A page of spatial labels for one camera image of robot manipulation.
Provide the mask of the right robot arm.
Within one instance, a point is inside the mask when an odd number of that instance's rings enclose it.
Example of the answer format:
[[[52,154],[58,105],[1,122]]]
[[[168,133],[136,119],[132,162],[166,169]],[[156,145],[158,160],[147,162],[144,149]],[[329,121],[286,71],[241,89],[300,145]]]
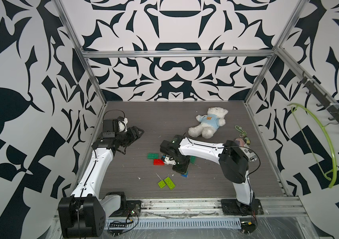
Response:
[[[236,205],[241,214],[252,207],[255,194],[249,180],[249,158],[243,152],[244,146],[234,141],[209,143],[175,135],[171,141],[160,144],[160,152],[174,162],[172,170],[186,174],[192,156],[210,160],[220,165],[227,180],[233,183],[236,191]]]

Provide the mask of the red lego brick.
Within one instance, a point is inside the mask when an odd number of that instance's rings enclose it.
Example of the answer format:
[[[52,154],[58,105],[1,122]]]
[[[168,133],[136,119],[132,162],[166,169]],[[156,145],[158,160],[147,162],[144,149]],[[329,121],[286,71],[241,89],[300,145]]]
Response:
[[[155,165],[155,166],[162,166],[162,165],[165,165],[165,163],[161,159],[154,159],[153,160],[153,165]]]

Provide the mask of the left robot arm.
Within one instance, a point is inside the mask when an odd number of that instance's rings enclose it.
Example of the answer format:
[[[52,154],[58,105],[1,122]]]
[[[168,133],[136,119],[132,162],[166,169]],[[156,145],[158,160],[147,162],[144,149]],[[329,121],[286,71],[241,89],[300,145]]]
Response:
[[[92,145],[89,164],[69,197],[60,200],[58,212],[65,239],[94,238],[102,235],[111,214],[122,207],[122,193],[99,199],[107,168],[119,147],[127,148],[142,137],[136,126],[123,132],[102,132]]]

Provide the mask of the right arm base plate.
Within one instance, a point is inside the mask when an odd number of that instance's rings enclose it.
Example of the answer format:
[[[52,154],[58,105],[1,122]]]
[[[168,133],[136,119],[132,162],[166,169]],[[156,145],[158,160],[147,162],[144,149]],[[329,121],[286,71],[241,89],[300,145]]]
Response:
[[[259,199],[253,199],[251,205],[240,203],[236,199],[222,199],[220,202],[224,215],[250,216],[255,213],[256,216],[264,214]]]

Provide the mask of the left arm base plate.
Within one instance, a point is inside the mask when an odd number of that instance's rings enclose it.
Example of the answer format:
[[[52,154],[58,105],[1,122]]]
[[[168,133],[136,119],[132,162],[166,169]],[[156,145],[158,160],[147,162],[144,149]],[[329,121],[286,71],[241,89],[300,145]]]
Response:
[[[126,218],[127,215],[132,211],[136,211],[137,215],[140,216],[141,207],[142,207],[141,200],[127,200],[126,202],[123,202],[121,208],[119,210],[115,211],[114,213],[112,213],[110,215],[110,217],[111,218],[113,218],[113,217],[124,217],[124,218]]]

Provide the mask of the dark green lego brick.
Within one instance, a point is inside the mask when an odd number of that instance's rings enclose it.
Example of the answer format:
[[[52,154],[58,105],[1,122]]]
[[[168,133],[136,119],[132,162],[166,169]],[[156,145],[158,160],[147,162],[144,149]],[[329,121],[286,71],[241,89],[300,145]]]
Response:
[[[159,159],[158,153],[148,153],[147,159]]]
[[[191,163],[191,164],[194,164],[195,161],[196,161],[196,157],[195,157],[195,156],[191,156],[191,157],[190,157],[190,163]]]

